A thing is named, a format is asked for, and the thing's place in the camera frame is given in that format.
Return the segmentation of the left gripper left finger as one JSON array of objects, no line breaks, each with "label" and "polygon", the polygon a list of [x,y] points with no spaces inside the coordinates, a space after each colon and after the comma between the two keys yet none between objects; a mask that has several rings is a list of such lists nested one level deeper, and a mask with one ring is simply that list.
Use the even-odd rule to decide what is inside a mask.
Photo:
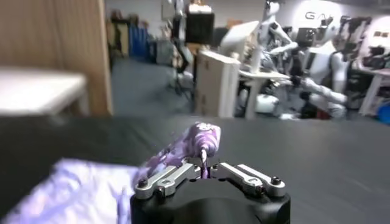
[{"label": "left gripper left finger", "polygon": [[150,178],[141,179],[135,187],[135,198],[147,200],[154,194],[161,198],[172,196],[176,188],[185,180],[196,179],[201,175],[201,168],[186,163],[179,168],[168,166]]}]

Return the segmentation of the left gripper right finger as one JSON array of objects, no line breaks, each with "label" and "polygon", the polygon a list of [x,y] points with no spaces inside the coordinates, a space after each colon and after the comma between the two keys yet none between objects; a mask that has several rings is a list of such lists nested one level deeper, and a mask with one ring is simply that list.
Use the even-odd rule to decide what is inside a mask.
[{"label": "left gripper right finger", "polygon": [[219,163],[210,167],[210,176],[226,179],[237,184],[245,194],[258,195],[265,193],[269,197],[284,197],[286,184],[279,177],[270,177],[247,165],[230,165]]}]

